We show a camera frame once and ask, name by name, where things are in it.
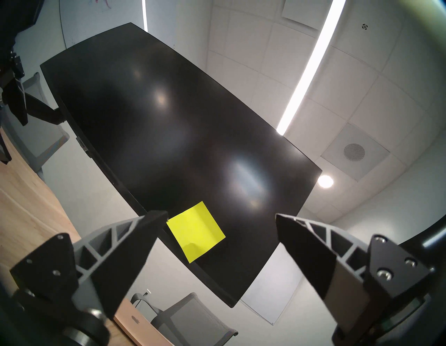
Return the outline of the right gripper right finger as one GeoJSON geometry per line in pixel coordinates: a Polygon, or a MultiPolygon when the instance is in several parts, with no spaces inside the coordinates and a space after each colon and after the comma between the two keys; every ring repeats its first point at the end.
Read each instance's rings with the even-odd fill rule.
{"type": "Polygon", "coordinates": [[[278,239],[336,321],[332,338],[403,338],[431,302],[433,269],[387,236],[275,216],[278,239]]]}

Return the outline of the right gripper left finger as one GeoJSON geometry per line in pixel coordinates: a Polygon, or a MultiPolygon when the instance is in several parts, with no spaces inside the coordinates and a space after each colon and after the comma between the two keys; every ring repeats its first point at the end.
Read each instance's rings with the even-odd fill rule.
{"type": "Polygon", "coordinates": [[[166,211],[152,210],[75,243],[68,233],[54,235],[10,270],[18,286],[13,299],[65,321],[88,310],[113,317],[167,221],[166,211]]]}

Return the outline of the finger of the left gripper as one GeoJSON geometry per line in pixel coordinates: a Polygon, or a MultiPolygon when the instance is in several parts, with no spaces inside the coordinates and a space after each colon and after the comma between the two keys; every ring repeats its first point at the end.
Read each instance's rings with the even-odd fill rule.
{"type": "Polygon", "coordinates": [[[12,157],[8,151],[8,148],[3,140],[2,135],[0,135],[0,144],[1,144],[0,160],[3,164],[8,164],[12,160],[12,157]]]}
{"type": "Polygon", "coordinates": [[[2,59],[2,100],[23,126],[28,124],[25,92],[21,82],[24,75],[21,58],[15,52],[8,52],[2,59]]]}

